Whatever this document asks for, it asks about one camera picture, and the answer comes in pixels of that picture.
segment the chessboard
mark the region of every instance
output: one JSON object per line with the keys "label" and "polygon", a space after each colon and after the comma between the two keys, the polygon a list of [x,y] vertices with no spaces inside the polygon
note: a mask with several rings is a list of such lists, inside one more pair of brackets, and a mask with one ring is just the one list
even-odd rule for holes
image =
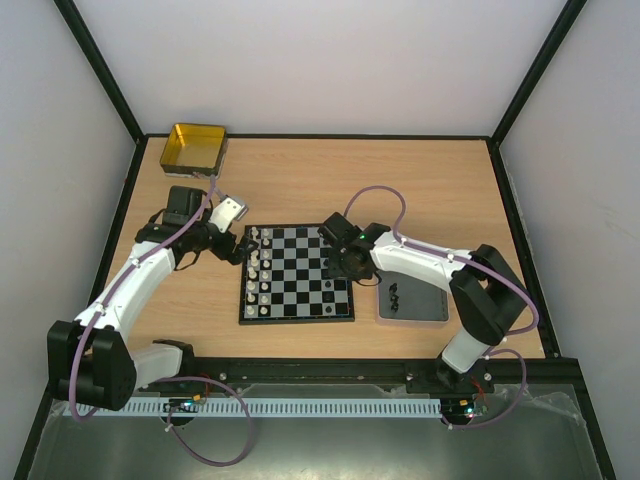
{"label": "chessboard", "polygon": [[260,246],[242,265],[240,324],[355,320],[351,282],[329,277],[330,247],[319,226],[245,227]]}

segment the chess square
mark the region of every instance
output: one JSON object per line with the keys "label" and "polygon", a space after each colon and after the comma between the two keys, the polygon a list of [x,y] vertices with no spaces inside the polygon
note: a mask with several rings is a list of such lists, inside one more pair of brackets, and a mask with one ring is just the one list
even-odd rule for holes
{"label": "chess square", "polygon": [[322,315],[322,304],[312,303],[311,305],[309,305],[309,312],[314,316]]}
{"label": "chess square", "polygon": [[336,313],[338,315],[347,315],[349,313],[348,303],[336,303]]}
{"label": "chess square", "polygon": [[296,258],[296,270],[309,270],[309,259]]}
{"label": "chess square", "polygon": [[346,280],[334,280],[333,281],[333,289],[336,291],[344,291],[346,294],[347,291],[347,281]]}
{"label": "chess square", "polygon": [[271,305],[282,305],[284,303],[284,293],[272,293]]}
{"label": "chess square", "polygon": [[271,294],[270,293],[261,293],[260,295],[256,295],[258,297],[258,305],[271,305]]}
{"label": "chess square", "polygon": [[309,292],[309,303],[322,303],[322,292]]}
{"label": "chess square", "polygon": [[311,316],[311,308],[309,304],[298,304],[298,316],[309,317]]}
{"label": "chess square", "polygon": [[298,280],[296,282],[296,292],[308,292],[309,280]]}
{"label": "chess square", "polygon": [[271,282],[271,293],[284,292],[284,282]]}
{"label": "chess square", "polygon": [[284,306],[284,316],[285,317],[295,317],[298,314],[298,308],[295,305],[285,305]]}
{"label": "chess square", "polygon": [[336,303],[348,303],[349,302],[349,294],[345,290],[344,292],[334,292],[335,302]]}
{"label": "chess square", "polygon": [[274,318],[284,317],[284,305],[271,305],[271,316]]}

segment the white cable channel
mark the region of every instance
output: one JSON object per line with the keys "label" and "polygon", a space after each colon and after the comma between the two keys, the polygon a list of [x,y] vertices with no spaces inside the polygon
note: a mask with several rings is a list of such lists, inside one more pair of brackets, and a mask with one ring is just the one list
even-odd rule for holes
{"label": "white cable channel", "polygon": [[[295,399],[245,398],[249,413],[255,418],[440,418],[440,401],[430,399]],[[98,417],[157,417],[169,410],[168,398],[131,398],[117,412],[99,409]],[[83,415],[91,407],[78,405]],[[204,405],[187,407],[187,412],[176,416],[244,417],[240,404],[234,398],[210,398]],[[64,416],[70,416],[69,408]]]}

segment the black bracket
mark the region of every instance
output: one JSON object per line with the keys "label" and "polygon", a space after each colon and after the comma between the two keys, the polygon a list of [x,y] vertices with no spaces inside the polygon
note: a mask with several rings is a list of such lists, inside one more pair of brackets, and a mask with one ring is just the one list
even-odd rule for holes
{"label": "black bracket", "polygon": [[[69,400],[71,365],[84,327],[78,322],[57,321],[47,334],[49,392],[58,400]],[[80,361],[76,399],[78,403],[120,410],[136,384],[136,368],[120,332],[99,329],[91,332]]]}

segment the black motor joint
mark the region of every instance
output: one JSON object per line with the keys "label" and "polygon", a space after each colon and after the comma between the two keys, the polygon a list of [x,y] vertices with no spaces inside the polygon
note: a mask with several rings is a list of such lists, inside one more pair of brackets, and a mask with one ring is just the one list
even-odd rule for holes
{"label": "black motor joint", "polygon": [[329,276],[356,282],[373,278],[377,267],[371,259],[371,250],[380,235],[389,230],[379,223],[361,230],[338,212],[331,215],[318,229],[320,236],[331,245]]}

